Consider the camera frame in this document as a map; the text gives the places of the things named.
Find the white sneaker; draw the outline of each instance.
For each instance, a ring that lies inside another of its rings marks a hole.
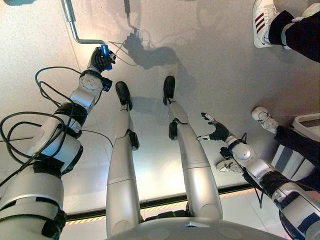
[[[251,112],[251,116],[261,124],[263,129],[276,134],[279,123],[270,116],[267,109],[262,106],[258,106]]]
[[[242,173],[241,167],[234,159],[222,160],[215,165],[216,169],[223,172]]]
[[[301,16],[296,17],[292,20],[293,23],[300,22],[304,18],[311,17],[312,15],[316,14],[317,12],[320,12],[320,3],[316,2],[314,4],[311,4]]]
[[[273,0],[255,0],[252,9],[253,43],[256,48],[272,47],[266,34],[279,13]]]

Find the blue object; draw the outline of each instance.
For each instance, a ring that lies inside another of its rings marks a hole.
[[[110,56],[110,51],[109,51],[109,48],[108,48],[107,44],[101,44],[101,56],[103,58],[106,58],[106,57]],[[108,71],[111,70],[112,69],[112,65],[109,64],[105,69],[108,70]]]
[[[102,57],[109,57],[110,52],[107,44],[102,44],[101,45],[101,56]]]

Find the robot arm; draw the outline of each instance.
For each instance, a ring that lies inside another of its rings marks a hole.
[[[108,52],[102,56],[103,51],[101,47],[95,49],[70,102],[61,104],[54,113],[57,118],[48,117],[34,135],[27,155],[41,154],[15,176],[0,199],[1,239],[59,238],[66,222],[61,176],[80,159],[83,147],[77,138],[82,126],[101,92],[112,85],[100,73],[111,69],[115,55]]]
[[[229,156],[232,156],[248,176],[272,199],[282,213],[284,224],[291,229],[291,234],[295,238],[305,239],[308,229],[313,229],[316,225],[319,229],[319,202],[310,197],[297,183],[287,179],[273,166],[259,158],[243,139],[234,136],[224,125],[208,114],[201,113],[201,115],[209,120],[209,124],[215,126],[215,131],[209,135],[199,136],[197,139],[222,140],[227,144]]]

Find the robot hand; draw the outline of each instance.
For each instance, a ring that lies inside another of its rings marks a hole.
[[[215,120],[212,116],[210,116],[209,114],[202,112],[201,116],[205,119],[208,120],[208,124],[209,125],[214,125],[215,126],[215,131],[211,134],[208,135],[202,135],[202,136],[198,136],[196,139],[199,141],[202,140],[222,140],[222,141],[226,141],[226,139],[232,135],[229,130],[220,122],[218,122],[217,120]]]
[[[116,55],[108,49],[107,45],[96,47],[91,55],[91,59],[87,66],[88,69],[96,69],[100,73],[104,70],[111,70],[112,64],[115,64]]]

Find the silver robot limb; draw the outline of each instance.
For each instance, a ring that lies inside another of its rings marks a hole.
[[[205,151],[183,108],[173,98],[168,102],[169,135],[179,143],[189,212],[193,217],[222,219],[219,193]]]
[[[122,105],[117,118],[106,189],[107,237],[141,222],[135,168],[132,158],[133,123],[128,104]]]

